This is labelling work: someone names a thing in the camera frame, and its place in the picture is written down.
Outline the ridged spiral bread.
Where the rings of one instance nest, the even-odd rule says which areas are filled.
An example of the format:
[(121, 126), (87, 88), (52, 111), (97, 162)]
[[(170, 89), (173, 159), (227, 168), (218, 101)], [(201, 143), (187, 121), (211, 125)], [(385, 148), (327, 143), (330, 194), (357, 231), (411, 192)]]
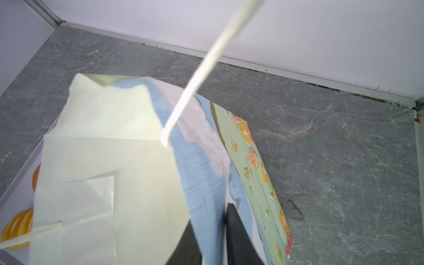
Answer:
[(17, 213), (5, 225), (1, 233), (1, 242), (28, 234), (32, 230), (33, 208)]

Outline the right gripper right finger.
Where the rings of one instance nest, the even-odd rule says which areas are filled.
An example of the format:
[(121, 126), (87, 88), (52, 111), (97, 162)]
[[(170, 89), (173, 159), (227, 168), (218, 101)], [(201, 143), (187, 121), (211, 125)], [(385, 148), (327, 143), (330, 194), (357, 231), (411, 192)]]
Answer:
[(232, 203), (226, 210), (226, 249), (229, 265), (262, 265), (242, 220)]

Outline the floral paper bag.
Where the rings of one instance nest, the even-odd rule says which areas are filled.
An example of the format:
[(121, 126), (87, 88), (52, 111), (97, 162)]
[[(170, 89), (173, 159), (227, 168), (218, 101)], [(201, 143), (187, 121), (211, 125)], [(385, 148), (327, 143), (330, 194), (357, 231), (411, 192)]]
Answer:
[(188, 85), (77, 74), (44, 136), (28, 265), (165, 265), (190, 221), (202, 265), (228, 265), (232, 203), (263, 265), (293, 236), (247, 122), (200, 96), (223, 51), (262, 6), (247, 1)]

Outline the round brown bun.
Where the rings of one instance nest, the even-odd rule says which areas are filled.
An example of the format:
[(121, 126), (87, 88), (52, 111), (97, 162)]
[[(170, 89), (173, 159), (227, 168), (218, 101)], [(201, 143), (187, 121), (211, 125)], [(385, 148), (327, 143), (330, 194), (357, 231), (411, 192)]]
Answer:
[(38, 176), (39, 176), (39, 172), (40, 172), (40, 167), (41, 167), (41, 165), (39, 165), (35, 169), (35, 171), (34, 171), (34, 173), (32, 175), (32, 189), (33, 189), (33, 191), (36, 191), (36, 185), (37, 185), (37, 182), (38, 182)]

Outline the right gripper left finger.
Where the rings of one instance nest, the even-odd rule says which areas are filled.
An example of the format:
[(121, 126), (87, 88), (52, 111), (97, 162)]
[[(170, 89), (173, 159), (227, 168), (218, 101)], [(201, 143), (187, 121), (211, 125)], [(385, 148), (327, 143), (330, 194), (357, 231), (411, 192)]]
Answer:
[(166, 265), (201, 265), (202, 254), (200, 252), (194, 230), (189, 221), (179, 243)]

